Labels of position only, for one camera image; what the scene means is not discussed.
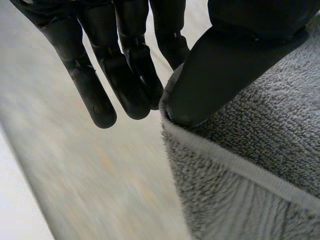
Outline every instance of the black finger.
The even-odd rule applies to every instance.
[[[127,115],[135,120],[145,118],[150,112],[150,102],[120,51],[113,4],[92,7],[80,14],[78,19],[89,37],[99,65]]]
[[[123,52],[151,102],[151,109],[157,110],[163,86],[144,37],[149,12],[148,0],[115,0],[114,4]]]
[[[100,128],[111,127],[116,122],[116,112],[83,46],[78,20],[67,17],[71,10],[61,3],[12,2],[55,48],[94,123]]]
[[[262,40],[211,27],[192,48],[170,93],[170,118],[188,127],[203,123],[308,36],[303,30],[288,41]]]
[[[158,47],[172,69],[178,68],[190,50],[181,35],[185,24],[186,0],[150,0]]]
[[[94,123],[111,127],[117,115],[83,46],[78,20],[67,18],[40,30],[55,47]]]

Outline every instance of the towel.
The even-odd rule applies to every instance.
[[[195,240],[320,239],[320,16],[310,38],[204,124],[160,103],[163,140]]]

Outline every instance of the gray floor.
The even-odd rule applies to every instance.
[[[210,26],[207,0],[188,0],[189,46]],[[146,40],[165,85],[150,14]],[[57,240],[187,240],[161,140],[160,114],[141,121],[121,109],[90,58],[118,114],[94,126],[54,49],[8,0],[0,2],[0,121]]]

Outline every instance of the hand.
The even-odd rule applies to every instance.
[[[117,114],[83,46],[82,28],[127,115],[139,120],[150,109],[158,109],[163,86],[144,37],[148,0],[10,1],[55,48],[98,127],[111,127]],[[175,69],[189,53],[186,39],[180,34],[186,2],[150,0],[150,4],[159,49]]]
[[[209,0],[212,27],[197,41],[167,101],[170,118],[197,126],[307,39],[320,0]]]

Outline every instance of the robotic hand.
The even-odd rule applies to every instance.
[[[82,43],[83,29],[127,115],[139,120],[158,109],[163,86],[144,37],[149,0],[10,1],[55,48],[98,127],[111,127],[117,114]],[[189,53],[180,34],[186,0],[150,0],[150,5],[159,49],[176,69]]]
[[[197,41],[167,102],[197,126],[307,39],[320,0],[208,0],[212,27]]]

